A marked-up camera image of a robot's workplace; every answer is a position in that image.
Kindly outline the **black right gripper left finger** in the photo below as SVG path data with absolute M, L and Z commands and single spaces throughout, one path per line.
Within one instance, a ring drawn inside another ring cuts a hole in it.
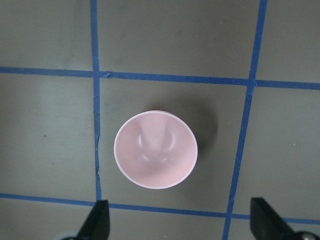
M 110 236 L 110 211 L 108 200 L 98 200 L 82 227 L 76 240 L 107 240 Z

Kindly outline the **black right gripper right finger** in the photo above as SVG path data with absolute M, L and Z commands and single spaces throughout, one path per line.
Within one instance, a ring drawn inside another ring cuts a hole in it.
M 249 226 L 256 240 L 303 240 L 262 197 L 250 199 Z

